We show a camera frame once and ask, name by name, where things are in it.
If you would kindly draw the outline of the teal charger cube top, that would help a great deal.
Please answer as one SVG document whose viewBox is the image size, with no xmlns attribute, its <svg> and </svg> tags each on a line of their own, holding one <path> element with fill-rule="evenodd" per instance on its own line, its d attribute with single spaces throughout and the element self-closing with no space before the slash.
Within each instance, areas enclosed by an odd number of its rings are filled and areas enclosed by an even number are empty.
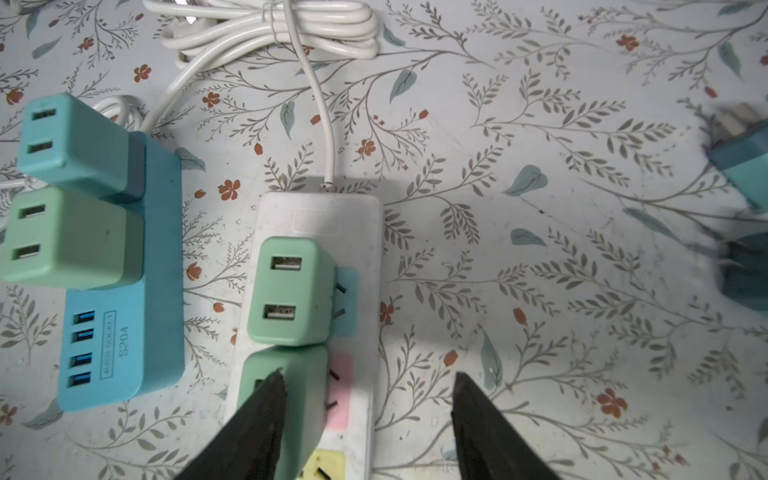
<svg viewBox="0 0 768 480">
<path fill-rule="evenodd" d="M 716 118 L 711 163 L 760 213 L 767 212 L 767 117 L 740 103 Z"/>
</svg>

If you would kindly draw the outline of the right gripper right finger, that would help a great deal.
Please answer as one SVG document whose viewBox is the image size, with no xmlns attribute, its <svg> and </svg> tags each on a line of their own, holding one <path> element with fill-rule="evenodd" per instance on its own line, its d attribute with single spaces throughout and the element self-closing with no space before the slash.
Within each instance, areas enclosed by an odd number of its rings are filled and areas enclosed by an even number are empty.
<svg viewBox="0 0 768 480">
<path fill-rule="evenodd" d="M 451 418 L 463 479 L 558 478 L 463 372 L 455 377 Z"/>
</svg>

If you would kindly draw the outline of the teal power strip with USB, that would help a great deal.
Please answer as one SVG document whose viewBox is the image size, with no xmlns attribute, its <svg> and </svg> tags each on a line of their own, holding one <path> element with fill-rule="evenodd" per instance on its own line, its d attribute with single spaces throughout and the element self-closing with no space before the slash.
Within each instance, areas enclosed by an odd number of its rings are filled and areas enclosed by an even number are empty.
<svg viewBox="0 0 768 480">
<path fill-rule="evenodd" d="M 74 412 L 175 384 L 184 372 L 181 161 L 149 136 L 145 193 L 126 204 L 144 221 L 142 277 L 65 297 L 57 403 Z"/>
</svg>

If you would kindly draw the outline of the white multicolour power strip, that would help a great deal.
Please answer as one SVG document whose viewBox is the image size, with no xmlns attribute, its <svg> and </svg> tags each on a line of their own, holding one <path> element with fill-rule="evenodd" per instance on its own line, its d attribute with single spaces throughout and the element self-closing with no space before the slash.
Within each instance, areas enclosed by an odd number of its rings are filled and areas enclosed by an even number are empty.
<svg viewBox="0 0 768 480">
<path fill-rule="evenodd" d="M 371 196 L 264 195 L 223 417 L 271 373 L 287 390 L 284 479 L 368 479 L 383 215 Z"/>
</svg>

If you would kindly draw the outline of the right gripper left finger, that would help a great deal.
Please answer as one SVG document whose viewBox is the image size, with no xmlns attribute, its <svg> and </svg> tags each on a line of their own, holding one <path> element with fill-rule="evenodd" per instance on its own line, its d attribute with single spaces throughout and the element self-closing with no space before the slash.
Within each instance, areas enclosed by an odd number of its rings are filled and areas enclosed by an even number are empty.
<svg viewBox="0 0 768 480">
<path fill-rule="evenodd" d="M 287 390 L 275 370 L 255 388 L 179 479 L 274 479 L 285 425 Z"/>
</svg>

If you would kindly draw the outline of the green charger cube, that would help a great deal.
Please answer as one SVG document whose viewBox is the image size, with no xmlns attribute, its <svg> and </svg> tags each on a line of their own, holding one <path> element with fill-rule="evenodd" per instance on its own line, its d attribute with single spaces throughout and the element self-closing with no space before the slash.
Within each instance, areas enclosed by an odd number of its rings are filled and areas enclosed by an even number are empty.
<svg viewBox="0 0 768 480">
<path fill-rule="evenodd" d="M 260 246 L 247 332 L 266 345 L 300 347 L 330 336 L 336 262 L 315 240 L 270 237 Z"/>
<path fill-rule="evenodd" d="M 143 273 L 144 222 L 121 205 L 47 187 L 11 203 L 1 279 L 76 290 L 136 283 Z"/>
<path fill-rule="evenodd" d="M 269 374 L 286 383 L 286 411 L 277 479 L 296 479 L 316 449 L 326 423 L 329 353 L 325 345 L 272 346 L 243 363 L 237 405 L 242 406 Z"/>
</svg>

